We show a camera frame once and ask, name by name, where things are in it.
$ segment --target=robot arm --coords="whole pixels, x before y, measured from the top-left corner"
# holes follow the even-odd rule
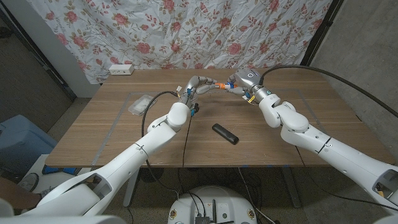
[[[238,82],[249,90],[270,127],[282,125],[280,135],[284,141],[317,154],[378,203],[398,208],[398,167],[375,160],[314,128],[292,104],[279,105],[280,98],[258,85],[259,79],[258,72],[240,69],[228,81]],[[386,210],[398,214],[395,210]]]
[[[193,109],[192,101],[200,85],[214,85],[216,80],[193,77],[180,101],[174,103],[169,113],[153,121],[148,133],[116,156],[105,166],[76,176],[46,195],[35,209],[22,216],[94,216],[102,214],[123,183],[127,181],[148,157],[168,144],[187,121]],[[87,182],[100,180],[97,186]]]

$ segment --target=wall outlet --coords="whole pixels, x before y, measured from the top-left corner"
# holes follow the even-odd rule
[[[131,75],[134,67],[132,65],[112,65],[109,71],[111,75]]]

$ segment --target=table leg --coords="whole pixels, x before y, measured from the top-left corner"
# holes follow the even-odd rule
[[[135,173],[133,173],[129,179],[129,183],[127,184],[126,194],[124,194],[124,199],[123,199],[124,207],[130,206],[132,193],[134,191],[134,187],[136,186],[137,182],[138,172],[139,169]]]
[[[289,167],[282,167],[282,174],[285,179],[287,191],[289,192],[290,198],[292,199],[293,206],[295,208],[301,208],[302,204],[300,201],[299,193],[297,192],[296,184],[293,179],[292,170]]]

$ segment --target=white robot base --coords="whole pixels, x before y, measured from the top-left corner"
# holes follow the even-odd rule
[[[211,185],[197,187],[190,193],[192,197],[190,194],[183,194],[173,203],[168,224],[257,223],[257,217],[250,202],[231,189]]]

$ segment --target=floral fabric backdrop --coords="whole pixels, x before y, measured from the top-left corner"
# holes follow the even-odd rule
[[[91,83],[135,69],[298,64],[331,0],[27,0]]]

